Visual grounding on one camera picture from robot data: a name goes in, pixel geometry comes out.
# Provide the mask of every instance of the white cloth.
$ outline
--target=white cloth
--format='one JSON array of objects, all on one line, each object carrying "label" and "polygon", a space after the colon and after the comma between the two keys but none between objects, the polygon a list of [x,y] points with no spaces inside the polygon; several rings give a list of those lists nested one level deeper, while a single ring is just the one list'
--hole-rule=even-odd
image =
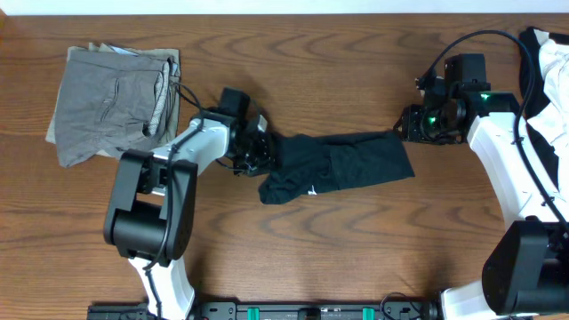
[{"label": "white cloth", "polygon": [[547,31],[534,29],[533,33],[535,34],[535,39],[537,39],[537,43],[540,45],[543,45],[546,41],[549,40],[549,32]]},{"label": "white cloth", "polygon": [[559,157],[559,193],[569,199],[569,45],[548,39],[540,48],[543,92],[550,104],[528,123],[555,149]]},{"label": "white cloth", "polygon": [[158,79],[154,84],[154,94],[156,95],[156,105],[154,111],[152,111],[152,117],[150,118],[150,124],[148,125],[148,133],[150,136],[154,136],[160,125],[160,119],[164,113],[164,108],[166,107],[166,98],[169,94],[170,86],[168,85],[168,80],[170,77],[170,64],[165,63],[162,66],[162,74],[158,74]]}]

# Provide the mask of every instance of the gray pants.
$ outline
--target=gray pants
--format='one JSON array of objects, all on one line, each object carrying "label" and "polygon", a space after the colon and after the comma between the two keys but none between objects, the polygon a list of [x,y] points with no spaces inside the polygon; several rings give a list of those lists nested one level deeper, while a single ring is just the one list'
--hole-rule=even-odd
[{"label": "gray pants", "polygon": [[71,52],[55,113],[60,165],[83,162],[99,150],[120,156],[128,148],[154,148],[172,108],[165,104],[156,133],[150,135],[156,82],[163,78],[165,63],[144,56]]}]

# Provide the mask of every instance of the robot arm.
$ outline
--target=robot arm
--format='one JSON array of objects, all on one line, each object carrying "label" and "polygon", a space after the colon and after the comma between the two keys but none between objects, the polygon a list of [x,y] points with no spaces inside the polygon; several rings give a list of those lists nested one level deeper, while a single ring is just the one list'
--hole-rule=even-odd
[{"label": "robot arm", "polygon": [[[480,158],[504,216],[506,235],[485,263],[482,280],[444,291],[445,319],[490,320],[569,311],[566,238],[543,201],[515,143],[519,110],[512,93],[491,92],[482,54],[445,61],[445,78],[417,81],[424,105],[410,106],[394,128],[403,140],[433,144],[468,142]],[[567,217],[567,202],[545,172],[519,123],[522,148],[545,191]]]},{"label": "robot arm", "polygon": [[[511,112],[490,113],[485,117],[477,116],[469,129],[468,143],[488,173],[500,202],[506,229],[509,230],[515,221],[520,221],[518,223],[530,224],[531,227],[542,230],[541,222],[557,223],[557,218],[547,206],[544,206],[541,194],[527,173],[516,146],[512,144],[514,118],[515,115]],[[544,187],[549,195],[555,197],[554,203],[557,208],[561,212],[569,212],[566,201],[561,198],[549,179],[527,137],[523,119],[520,122],[519,131],[520,136],[524,138],[525,153]],[[525,221],[530,217],[535,217],[539,221]],[[533,244],[534,247],[526,247],[526,249],[521,246],[512,246],[509,239],[524,239],[519,233],[514,232],[518,230],[518,227],[516,224],[511,228],[512,231],[509,231],[501,242],[503,245],[499,245],[486,262],[482,280],[446,290],[441,294],[444,319],[490,320],[509,317],[510,314],[528,316],[540,312],[567,311],[563,308],[564,304],[566,305],[564,299],[559,300],[559,298],[544,294],[550,290],[540,285],[541,270],[547,266],[545,255],[549,237],[541,236],[541,243],[537,242]],[[533,232],[528,235],[536,239]],[[519,262],[508,265],[505,262],[509,257],[519,258]],[[499,271],[502,275],[509,275],[510,278],[504,279],[493,274],[495,271]],[[523,292],[539,291],[541,294],[530,300],[522,300],[518,297]]]},{"label": "robot arm", "polygon": [[[152,314],[186,319],[192,308],[195,292],[188,282],[182,254],[192,231],[197,176],[223,156],[233,160],[235,174],[248,176],[261,174],[274,163],[267,122],[260,114],[251,122],[244,119],[249,102],[244,93],[226,88],[220,106],[192,119],[176,139],[152,152],[129,150],[119,162],[104,236],[139,273]],[[172,146],[184,140],[172,157],[172,189],[168,189],[167,159]],[[137,199],[137,194],[150,193],[172,196],[171,229],[161,256],[157,255],[168,226],[168,203],[157,205]],[[156,258],[158,263],[149,270],[149,276],[145,267]]]}]

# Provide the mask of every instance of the wire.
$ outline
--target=wire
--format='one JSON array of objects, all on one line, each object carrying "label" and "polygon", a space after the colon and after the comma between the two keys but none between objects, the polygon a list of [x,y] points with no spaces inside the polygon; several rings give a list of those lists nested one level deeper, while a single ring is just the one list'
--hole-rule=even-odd
[{"label": "wire", "polygon": [[239,169],[239,168],[236,168],[236,167],[230,167],[230,166],[228,166],[227,164],[224,164],[220,159],[215,159],[215,162],[216,162],[217,164],[219,164],[220,166],[224,167],[224,168],[227,169],[227,170],[231,170],[231,171],[235,171],[235,172],[244,171],[244,169]]},{"label": "wire", "polygon": [[525,107],[527,106],[528,102],[530,101],[530,99],[533,96],[533,87],[534,87],[534,79],[535,79],[535,69],[533,67],[532,64],[532,54],[527,50],[527,48],[525,47],[525,45],[519,41],[516,37],[514,37],[513,35],[509,34],[508,32],[505,31],[500,31],[500,30],[480,30],[480,31],[476,31],[473,32],[471,34],[467,34],[465,36],[460,37],[459,39],[455,40],[454,42],[452,42],[451,44],[449,44],[439,55],[438,57],[435,59],[435,61],[433,62],[433,64],[430,66],[430,68],[427,70],[427,72],[425,73],[425,75],[427,76],[432,76],[433,75],[433,71],[435,70],[435,66],[437,65],[437,63],[445,56],[445,54],[447,52],[449,52],[456,44],[461,43],[462,41],[469,39],[473,36],[479,36],[479,35],[498,35],[498,36],[505,36],[508,39],[510,39],[511,41],[513,41],[514,43],[517,44],[517,46],[519,47],[520,51],[524,53],[526,60],[527,60],[527,64],[529,67],[529,84],[527,87],[527,90],[525,91],[524,94],[524,98],[522,99],[522,104],[520,106],[519,111],[516,114],[516,118],[514,120],[514,128],[513,128],[513,132],[514,132],[514,143],[517,146],[517,151],[519,152],[520,157],[522,158],[522,162],[524,162],[525,168],[527,170],[527,172],[530,174],[530,176],[532,177],[533,183],[535,183],[535,186],[537,187],[537,189],[540,191],[541,196],[543,197],[543,200],[545,202],[545,204],[548,205],[548,207],[551,209],[551,211],[553,212],[553,214],[556,216],[556,218],[559,220],[559,222],[561,222],[562,225],[562,229],[567,233],[567,235],[569,235],[569,227],[567,226],[567,221],[565,220],[565,217],[563,216],[563,214],[558,210],[558,208],[555,206],[555,204],[553,204],[553,200],[551,200],[551,198],[549,197],[547,190],[545,189],[545,187],[543,187],[543,185],[541,184],[541,181],[539,179],[539,177],[537,176],[537,174],[535,173],[535,171],[532,168],[532,164],[530,163],[529,159],[527,158],[527,154],[525,153],[524,150],[524,146],[522,145],[522,138],[519,136],[519,123],[520,120],[522,118],[522,115],[524,114],[525,111]]},{"label": "wire", "polygon": [[385,306],[385,303],[388,302],[388,298],[396,294],[405,298],[407,302],[409,302],[413,310],[415,310],[419,314],[418,316],[411,318],[409,320],[418,320],[419,318],[421,318],[421,311],[413,304],[413,302],[411,301],[411,299],[409,299],[409,297],[407,297],[404,293],[401,292],[390,292],[385,297],[383,297],[383,300],[380,303],[380,311],[388,320],[396,320],[396,319],[394,319],[392,316],[386,313],[383,307]]},{"label": "wire", "polygon": [[[192,138],[193,136],[195,136],[198,132],[202,131],[202,129],[204,128],[204,109],[202,108],[201,103],[199,102],[199,99],[197,98],[197,96],[194,94],[194,92],[192,92],[186,85],[184,84],[180,84],[180,83],[175,83],[172,82],[175,86],[175,90],[176,92],[185,100],[187,101],[189,104],[191,104],[192,106],[195,106],[199,109],[199,118],[200,118],[200,122],[199,125],[197,126],[197,128],[190,132],[188,135],[186,135],[183,139],[181,139],[180,141],[173,143],[170,146],[170,152],[168,153],[168,160],[166,161],[166,171],[167,171],[167,178],[166,178],[166,187],[167,187],[167,193],[166,193],[166,202],[167,202],[167,207],[166,207],[166,229],[164,231],[164,235],[162,237],[162,243],[160,244],[160,248],[158,249],[158,253],[156,254],[156,256],[154,257],[154,259],[148,264],[146,265],[144,268],[142,268],[145,271],[145,275],[148,278],[148,283],[150,284],[150,290],[152,291],[152,295],[154,295],[154,299],[156,300],[156,310],[157,310],[157,319],[161,320],[162,319],[162,301],[160,301],[160,297],[158,297],[158,292],[156,290],[156,286],[154,284],[154,279],[152,277],[152,272],[151,269],[152,267],[154,267],[158,261],[161,259],[164,250],[166,248],[166,244],[168,243],[168,237],[170,235],[170,229],[172,227],[172,208],[173,208],[173,170],[172,170],[172,160],[174,155],[178,152],[178,150],[180,149],[180,146],[182,144],[184,144],[186,141],[188,141],[190,138]],[[193,101],[190,100],[188,97],[186,97],[186,95],[184,95],[180,88],[186,90],[186,92],[188,92],[192,98],[194,99]]]}]

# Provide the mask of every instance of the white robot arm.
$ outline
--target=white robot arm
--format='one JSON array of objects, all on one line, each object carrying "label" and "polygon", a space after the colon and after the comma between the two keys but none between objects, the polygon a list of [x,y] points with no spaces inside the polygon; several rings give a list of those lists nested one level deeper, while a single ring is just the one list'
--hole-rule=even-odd
[{"label": "white robot arm", "polygon": [[[498,197],[507,230],[515,220],[525,220],[529,216],[536,216],[542,222],[557,222],[550,208],[544,205],[543,197],[527,172],[516,145],[512,143],[515,117],[511,112],[477,116],[468,135],[469,145],[484,165]],[[527,136],[524,119],[520,121],[519,131],[533,169],[548,194],[554,197],[556,207],[569,218],[567,202],[559,195],[537,157]],[[491,320],[508,317],[497,316],[490,309],[481,280],[444,291],[441,294],[441,306],[445,320]]]},{"label": "white robot arm", "polygon": [[[233,160],[232,172],[248,176],[273,163],[267,121],[261,114],[244,120],[249,102],[244,93],[226,88],[220,106],[201,111],[176,139],[149,153],[129,150],[120,160],[105,240],[135,267],[148,294],[148,312],[158,318],[186,319],[194,302],[183,253],[191,235],[197,176],[223,156]],[[168,201],[162,206],[144,203],[137,200],[138,193]]]}]

